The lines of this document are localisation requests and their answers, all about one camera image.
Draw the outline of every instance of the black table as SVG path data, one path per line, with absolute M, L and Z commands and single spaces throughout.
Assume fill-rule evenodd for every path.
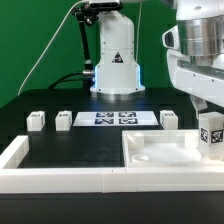
M 211 110 L 223 109 L 209 104 Z M 72 127 L 55 131 L 59 111 L 173 110 L 179 129 L 198 127 L 189 96 L 175 89 L 148 89 L 145 97 L 124 102 L 92 99 L 84 90 L 32 90 L 0 110 L 0 152 L 17 135 L 29 135 L 30 151 L 19 166 L 123 167 L 122 130 L 160 130 L 158 126 Z M 26 118 L 45 111 L 41 132 L 27 133 Z M 0 195 L 0 223 L 224 223 L 224 192 L 143 192 L 111 194 Z

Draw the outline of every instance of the white robot body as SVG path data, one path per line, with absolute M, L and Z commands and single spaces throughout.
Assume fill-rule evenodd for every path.
M 224 107 L 224 0 L 179 0 L 163 34 L 175 88 Z
M 134 59 L 134 25 L 117 11 L 101 13 L 101 60 L 95 68 L 92 95 L 117 99 L 145 90 L 140 83 L 140 67 Z

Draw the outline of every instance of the green backdrop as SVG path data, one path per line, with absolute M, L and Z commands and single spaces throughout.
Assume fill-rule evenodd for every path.
M 61 23 L 72 0 L 0 1 L 0 107 L 16 97 L 20 85 Z M 137 25 L 139 4 L 125 4 L 121 11 Z M 162 34 L 173 27 L 174 10 L 159 0 L 146 0 L 142 7 L 138 63 L 146 87 L 170 87 L 166 49 Z M 98 27 L 87 28 L 91 57 L 99 60 Z M 59 77 L 83 69 L 83 51 L 76 18 L 69 16 L 49 51 L 23 91 L 47 88 Z M 58 88 L 80 88 L 81 83 Z

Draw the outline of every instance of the white border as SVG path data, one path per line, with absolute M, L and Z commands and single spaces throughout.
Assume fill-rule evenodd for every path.
M 18 152 L 24 152 L 25 156 L 27 146 L 28 137 L 18 136 L 0 156 L 0 193 L 224 190 L 224 166 L 221 165 L 63 169 L 16 169 L 18 163 L 6 165 L 13 164 L 11 161 Z

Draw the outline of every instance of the warning label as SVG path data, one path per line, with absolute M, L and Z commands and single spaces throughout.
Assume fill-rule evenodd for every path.
M 112 63 L 124 63 L 119 52 L 117 52 L 117 54 L 115 55 Z

